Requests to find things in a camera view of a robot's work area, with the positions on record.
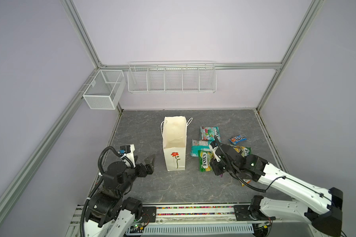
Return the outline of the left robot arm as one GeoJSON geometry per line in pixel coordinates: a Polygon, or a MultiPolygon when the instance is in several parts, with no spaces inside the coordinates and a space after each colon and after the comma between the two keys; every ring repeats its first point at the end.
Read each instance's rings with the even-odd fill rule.
{"type": "Polygon", "coordinates": [[[98,158],[99,180],[85,200],[79,228],[81,237],[124,237],[144,233],[156,220],[156,207],[143,207],[142,201],[124,198],[137,178],[154,173],[155,155],[137,163],[134,145],[103,149],[98,158]]]}

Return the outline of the green Fox's candy bag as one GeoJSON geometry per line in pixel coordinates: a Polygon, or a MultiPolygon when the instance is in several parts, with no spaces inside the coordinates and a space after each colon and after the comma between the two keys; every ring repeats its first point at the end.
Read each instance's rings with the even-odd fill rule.
{"type": "Polygon", "coordinates": [[[211,151],[199,151],[199,171],[200,172],[209,172],[212,171],[210,161],[213,158],[213,153],[211,151]]]}

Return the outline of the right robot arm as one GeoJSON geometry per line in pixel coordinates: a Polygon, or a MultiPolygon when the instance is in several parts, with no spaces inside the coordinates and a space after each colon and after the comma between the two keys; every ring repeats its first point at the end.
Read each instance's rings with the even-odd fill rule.
{"type": "Polygon", "coordinates": [[[321,188],[280,170],[267,160],[249,154],[242,156],[232,146],[213,141],[209,146],[213,158],[209,164],[216,176],[225,172],[248,188],[266,193],[274,188],[292,201],[254,196],[248,207],[253,220],[288,218],[311,224],[331,237],[342,237],[343,192],[332,187],[321,188]]]}

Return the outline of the green Fox's spring tea bag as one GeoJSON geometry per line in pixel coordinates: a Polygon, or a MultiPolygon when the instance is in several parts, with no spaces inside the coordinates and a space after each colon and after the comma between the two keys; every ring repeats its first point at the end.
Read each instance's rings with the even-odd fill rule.
{"type": "Polygon", "coordinates": [[[248,155],[252,154],[250,147],[243,147],[243,146],[232,146],[232,147],[242,157],[247,157],[248,155]]]}

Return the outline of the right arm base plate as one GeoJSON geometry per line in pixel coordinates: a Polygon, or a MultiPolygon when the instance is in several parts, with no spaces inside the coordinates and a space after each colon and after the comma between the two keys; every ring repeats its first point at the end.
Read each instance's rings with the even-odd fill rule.
{"type": "Polygon", "coordinates": [[[269,217],[263,214],[258,205],[235,205],[234,213],[237,221],[269,221],[269,217]]]}

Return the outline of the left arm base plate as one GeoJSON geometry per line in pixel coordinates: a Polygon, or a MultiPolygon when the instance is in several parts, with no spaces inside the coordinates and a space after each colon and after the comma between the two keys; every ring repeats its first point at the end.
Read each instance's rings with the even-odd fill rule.
{"type": "Polygon", "coordinates": [[[144,206],[142,208],[141,217],[136,219],[137,223],[154,223],[157,217],[157,207],[156,206],[144,206]]]}

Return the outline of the white floral paper bag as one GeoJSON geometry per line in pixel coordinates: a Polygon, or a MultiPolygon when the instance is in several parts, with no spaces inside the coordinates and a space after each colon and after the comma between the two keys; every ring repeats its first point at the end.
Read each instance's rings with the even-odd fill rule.
{"type": "Polygon", "coordinates": [[[186,168],[187,127],[193,118],[184,116],[165,117],[160,124],[162,146],[167,171],[186,168]]]}

